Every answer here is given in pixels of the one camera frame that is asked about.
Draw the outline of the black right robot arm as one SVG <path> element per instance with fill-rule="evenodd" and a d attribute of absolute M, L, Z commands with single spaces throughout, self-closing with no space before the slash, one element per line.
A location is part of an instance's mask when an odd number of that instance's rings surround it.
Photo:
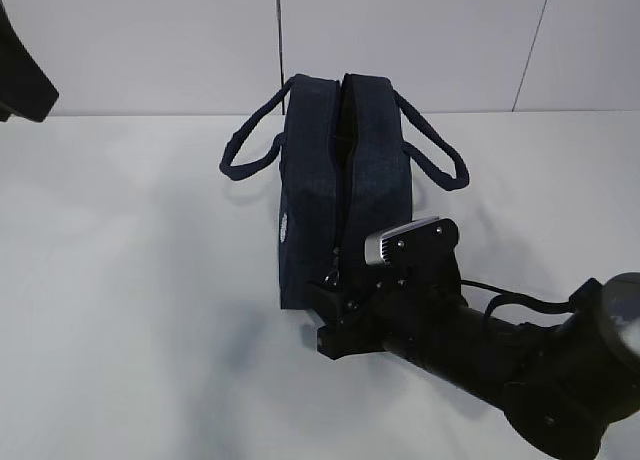
<path fill-rule="evenodd" d="M 512 324 L 456 291 L 398 278 L 361 291 L 310 283 L 330 359 L 389 352 L 501 410 L 556 459 L 592 459 L 607 428 L 639 410 L 639 276 L 586 281 L 563 323 Z"/>

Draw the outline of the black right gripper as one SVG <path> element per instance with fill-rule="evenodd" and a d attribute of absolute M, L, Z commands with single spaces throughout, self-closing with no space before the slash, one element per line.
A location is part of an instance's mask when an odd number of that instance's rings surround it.
<path fill-rule="evenodd" d="M 466 307 L 460 275 L 437 279 L 402 267 L 356 270 L 341 283 L 310 281 L 304 300 L 322 325 L 316 349 L 331 360 L 413 344 L 437 321 Z"/>

